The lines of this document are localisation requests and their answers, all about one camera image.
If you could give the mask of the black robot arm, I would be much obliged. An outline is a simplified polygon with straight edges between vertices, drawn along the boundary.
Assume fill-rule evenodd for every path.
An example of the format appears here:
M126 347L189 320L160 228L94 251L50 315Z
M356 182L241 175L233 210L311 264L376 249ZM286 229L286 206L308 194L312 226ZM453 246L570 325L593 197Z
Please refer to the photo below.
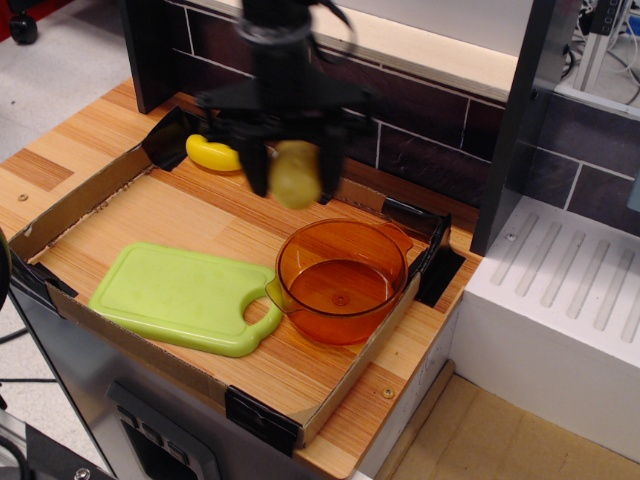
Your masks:
M305 140L319 148L321 197L339 187L346 148L373 128L372 92L319 71L309 1L245 1L236 24L249 45L253 76L196 98L202 135L239 155L252 190L265 196L266 145Z

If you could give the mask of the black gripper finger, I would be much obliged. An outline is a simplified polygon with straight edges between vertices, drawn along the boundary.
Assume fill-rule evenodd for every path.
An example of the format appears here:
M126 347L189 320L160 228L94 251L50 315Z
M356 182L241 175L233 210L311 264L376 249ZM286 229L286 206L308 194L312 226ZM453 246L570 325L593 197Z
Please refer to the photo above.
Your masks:
M322 195L333 196L342 175L346 136L344 134L328 135L321 140L319 147Z
M268 192L269 156L259 140L242 141L238 147L239 160L253 192L266 196Z

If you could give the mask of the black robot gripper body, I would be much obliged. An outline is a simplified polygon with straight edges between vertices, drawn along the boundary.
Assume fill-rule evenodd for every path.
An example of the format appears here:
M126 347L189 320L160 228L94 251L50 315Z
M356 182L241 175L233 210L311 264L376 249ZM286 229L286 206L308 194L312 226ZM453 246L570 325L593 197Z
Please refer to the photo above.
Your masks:
M306 40L250 45L253 77L197 95L202 134L228 145L333 135L346 142L373 126L373 93L310 60Z

